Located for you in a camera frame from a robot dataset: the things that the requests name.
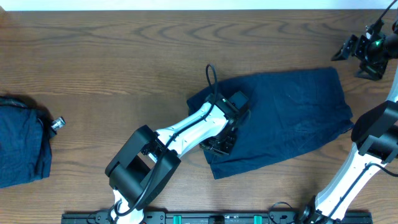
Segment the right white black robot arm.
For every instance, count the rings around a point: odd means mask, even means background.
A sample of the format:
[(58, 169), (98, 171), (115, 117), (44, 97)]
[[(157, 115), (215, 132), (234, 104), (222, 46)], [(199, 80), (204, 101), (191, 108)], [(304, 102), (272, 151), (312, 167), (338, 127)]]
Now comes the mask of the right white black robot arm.
[[(333, 61), (353, 56), (371, 80), (380, 80), (386, 65), (397, 58), (397, 32), (387, 36), (374, 31), (352, 35), (332, 56)], [(297, 223), (344, 223), (346, 211), (366, 183), (386, 165), (397, 159), (397, 81), (386, 100), (360, 116), (351, 133), (353, 142), (347, 159), (331, 182), (313, 196), (297, 217)]]

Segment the dark blue shorts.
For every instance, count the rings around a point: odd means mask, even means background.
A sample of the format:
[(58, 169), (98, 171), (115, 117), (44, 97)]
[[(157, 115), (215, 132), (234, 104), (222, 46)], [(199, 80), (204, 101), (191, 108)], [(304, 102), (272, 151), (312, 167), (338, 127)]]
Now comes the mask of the dark blue shorts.
[(312, 152), (353, 127), (333, 67), (230, 78), (218, 83), (218, 91), (227, 98), (243, 92), (251, 113), (229, 155), (205, 153), (215, 179)]

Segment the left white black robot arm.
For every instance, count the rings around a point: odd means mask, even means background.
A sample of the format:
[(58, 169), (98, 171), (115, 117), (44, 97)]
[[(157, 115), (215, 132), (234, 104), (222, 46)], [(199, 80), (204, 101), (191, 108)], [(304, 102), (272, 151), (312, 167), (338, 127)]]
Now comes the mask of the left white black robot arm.
[(143, 125), (134, 131), (105, 169), (115, 196), (109, 222), (141, 222), (143, 209), (195, 146), (216, 156), (230, 154), (247, 110), (248, 98), (240, 91), (229, 98), (210, 94), (200, 109), (168, 128), (153, 131)]

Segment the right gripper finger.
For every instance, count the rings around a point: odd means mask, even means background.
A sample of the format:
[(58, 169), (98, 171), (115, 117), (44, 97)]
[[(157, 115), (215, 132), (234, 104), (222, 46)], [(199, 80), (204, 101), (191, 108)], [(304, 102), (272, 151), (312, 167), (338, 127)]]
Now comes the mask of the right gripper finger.
[(340, 61), (340, 60), (346, 60), (350, 56), (352, 56), (354, 49), (356, 47), (356, 43), (358, 41), (358, 37), (355, 35), (352, 35), (348, 40), (344, 42), (342, 47), (337, 51), (334, 56), (332, 56), (331, 61)]
[(359, 71), (356, 72), (355, 77), (378, 81), (382, 79), (386, 71), (386, 67), (387, 63), (370, 64), (367, 62), (361, 62), (359, 64)]

